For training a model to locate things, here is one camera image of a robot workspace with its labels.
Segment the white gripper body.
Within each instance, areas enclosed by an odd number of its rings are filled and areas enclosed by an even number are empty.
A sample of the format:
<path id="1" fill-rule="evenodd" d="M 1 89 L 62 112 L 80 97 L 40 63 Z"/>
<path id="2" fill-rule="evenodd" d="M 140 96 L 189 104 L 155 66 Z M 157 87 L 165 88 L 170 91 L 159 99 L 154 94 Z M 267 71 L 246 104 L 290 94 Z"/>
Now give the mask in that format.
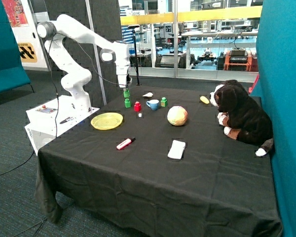
<path id="1" fill-rule="evenodd" d="M 128 87 L 132 83 L 132 78 L 129 76 L 129 66 L 116 67 L 116 75 L 119 87 Z"/>

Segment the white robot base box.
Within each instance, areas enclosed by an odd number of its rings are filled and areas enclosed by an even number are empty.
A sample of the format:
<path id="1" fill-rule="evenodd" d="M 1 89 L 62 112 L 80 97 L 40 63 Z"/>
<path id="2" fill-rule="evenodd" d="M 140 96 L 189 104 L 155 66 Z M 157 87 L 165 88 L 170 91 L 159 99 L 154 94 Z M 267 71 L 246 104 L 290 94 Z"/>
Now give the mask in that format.
<path id="1" fill-rule="evenodd" d="M 34 152 L 37 154 L 40 148 L 98 110 L 92 107 L 90 111 L 82 112 L 74 107 L 73 100 L 67 95 L 27 110 L 29 124 L 25 126 L 25 130 Z"/>

